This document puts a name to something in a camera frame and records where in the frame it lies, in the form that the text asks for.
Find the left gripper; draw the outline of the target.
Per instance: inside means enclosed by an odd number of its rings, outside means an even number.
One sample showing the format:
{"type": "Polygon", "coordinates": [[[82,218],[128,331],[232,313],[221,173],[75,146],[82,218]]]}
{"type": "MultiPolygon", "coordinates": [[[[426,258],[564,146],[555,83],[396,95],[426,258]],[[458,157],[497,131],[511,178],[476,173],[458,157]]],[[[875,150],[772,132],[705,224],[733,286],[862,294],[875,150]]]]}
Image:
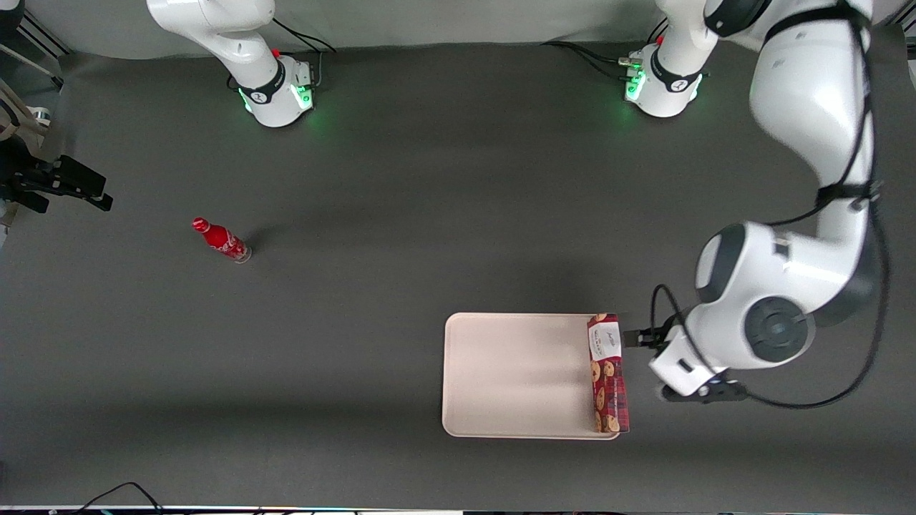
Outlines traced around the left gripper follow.
{"type": "Polygon", "coordinates": [[[625,348],[663,349],[648,366],[665,386],[680,396],[696,394],[716,375],[716,369],[701,362],[681,325],[671,329],[648,327],[625,330],[623,345],[625,348]]]}

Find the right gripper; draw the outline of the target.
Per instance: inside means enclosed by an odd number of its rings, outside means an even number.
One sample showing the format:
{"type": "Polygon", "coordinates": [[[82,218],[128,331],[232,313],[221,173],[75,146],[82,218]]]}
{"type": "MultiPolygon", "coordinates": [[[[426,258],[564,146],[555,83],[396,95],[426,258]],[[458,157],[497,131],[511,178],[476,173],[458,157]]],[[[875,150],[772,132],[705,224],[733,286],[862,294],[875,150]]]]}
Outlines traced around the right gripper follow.
{"type": "MultiPolygon", "coordinates": [[[[1,199],[19,203],[37,214],[46,214],[49,199],[40,190],[49,185],[52,163],[38,160],[26,154],[2,154],[1,157],[1,199]]],[[[54,163],[54,173],[62,185],[72,187],[75,192],[50,190],[48,195],[72,197],[88,202],[101,211],[112,208],[112,197],[104,193],[106,179],[70,156],[60,156],[54,163]]]]}

